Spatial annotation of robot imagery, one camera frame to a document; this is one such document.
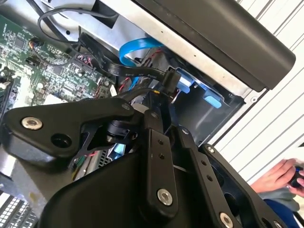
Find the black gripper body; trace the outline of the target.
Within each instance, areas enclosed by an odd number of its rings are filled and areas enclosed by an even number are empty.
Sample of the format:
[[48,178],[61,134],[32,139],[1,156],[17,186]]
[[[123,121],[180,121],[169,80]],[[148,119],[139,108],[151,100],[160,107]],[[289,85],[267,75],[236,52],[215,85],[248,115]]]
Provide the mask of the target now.
[[175,169],[177,215],[163,223],[140,211],[140,159],[130,154],[58,191],[45,206],[41,228],[212,228],[214,221],[197,193],[194,177]]

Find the bare person's hand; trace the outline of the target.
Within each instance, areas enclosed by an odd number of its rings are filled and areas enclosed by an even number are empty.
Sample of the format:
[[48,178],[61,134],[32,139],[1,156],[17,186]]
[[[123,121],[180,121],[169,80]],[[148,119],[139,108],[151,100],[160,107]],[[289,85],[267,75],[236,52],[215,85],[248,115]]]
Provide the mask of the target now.
[[294,188],[289,184],[289,181],[296,173],[296,163],[297,161],[294,158],[283,159],[250,186],[256,193],[270,192],[288,186],[288,189],[292,194],[303,197],[303,179],[297,179],[297,182],[302,186],[301,188]]

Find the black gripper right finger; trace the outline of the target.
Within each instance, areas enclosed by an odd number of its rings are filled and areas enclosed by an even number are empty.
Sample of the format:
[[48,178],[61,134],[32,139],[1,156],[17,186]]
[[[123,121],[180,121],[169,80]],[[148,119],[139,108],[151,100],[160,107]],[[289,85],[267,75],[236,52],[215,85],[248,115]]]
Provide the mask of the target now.
[[175,129],[179,156],[186,155],[187,170],[195,177],[203,201],[204,228],[285,228],[280,217],[211,145],[197,148],[190,132]]

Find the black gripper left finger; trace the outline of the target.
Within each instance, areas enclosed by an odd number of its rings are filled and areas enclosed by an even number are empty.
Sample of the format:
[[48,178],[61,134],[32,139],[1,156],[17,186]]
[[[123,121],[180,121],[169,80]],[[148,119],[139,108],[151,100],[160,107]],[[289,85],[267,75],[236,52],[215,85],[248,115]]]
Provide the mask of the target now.
[[92,99],[22,107],[2,122],[2,146],[24,174],[13,180],[37,214],[72,181],[72,161],[96,150],[124,144],[140,159],[139,208],[148,214],[175,214],[179,203],[166,132],[170,108],[154,95],[149,106],[131,104],[136,97]]

